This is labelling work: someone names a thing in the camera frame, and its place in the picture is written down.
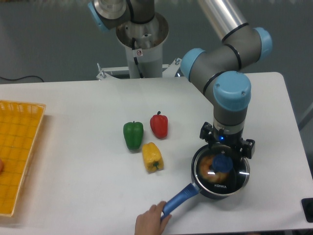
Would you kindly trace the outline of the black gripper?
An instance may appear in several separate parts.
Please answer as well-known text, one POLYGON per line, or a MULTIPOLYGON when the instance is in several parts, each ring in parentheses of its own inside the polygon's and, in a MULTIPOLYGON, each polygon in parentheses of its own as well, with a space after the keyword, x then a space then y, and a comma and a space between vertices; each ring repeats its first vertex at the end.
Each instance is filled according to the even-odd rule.
POLYGON ((243 157, 251 159, 255 152, 255 140, 242 138, 243 122, 235 126, 219 124, 216 122, 211 125, 205 122, 200 130, 200 138, 208 143, 208 147, 211 148, 220 143, 241 152, 243 157))

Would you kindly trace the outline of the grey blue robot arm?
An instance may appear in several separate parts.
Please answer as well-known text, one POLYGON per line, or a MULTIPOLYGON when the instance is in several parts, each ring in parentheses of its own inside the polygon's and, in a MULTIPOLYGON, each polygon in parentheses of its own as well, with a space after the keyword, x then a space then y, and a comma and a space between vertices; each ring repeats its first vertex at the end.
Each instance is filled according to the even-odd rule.
MULTIPOLYGON (((242 137, 251 83, 241 69, 271 53, 271 36, 261 27, 252 28, 231 0, 201 0, 199 5, 222 42, 211 53, 192 49, 180 62, 182 74, 214 107, 214 122, 202 127, 200 138, 209 146, 220 143, 251 158, 255 142, 242 137)), ((99 29, 115 29, 131 78, 162 76, 169 25, 155 11, 154 1, 92 0, 88 7, 99 29)))

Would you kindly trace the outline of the person's hand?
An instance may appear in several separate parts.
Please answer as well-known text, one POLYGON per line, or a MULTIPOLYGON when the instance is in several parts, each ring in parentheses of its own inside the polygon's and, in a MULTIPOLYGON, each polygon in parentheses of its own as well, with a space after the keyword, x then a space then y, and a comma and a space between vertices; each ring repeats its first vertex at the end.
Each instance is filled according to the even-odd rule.
POLYGON ((165 201, 160 201, 157 205, 152 205, 149 210, 140 214, 135 222, 135 235, 161 235, 167 226, 172 215, 161 220, 161 213, 166 205, 165 201))

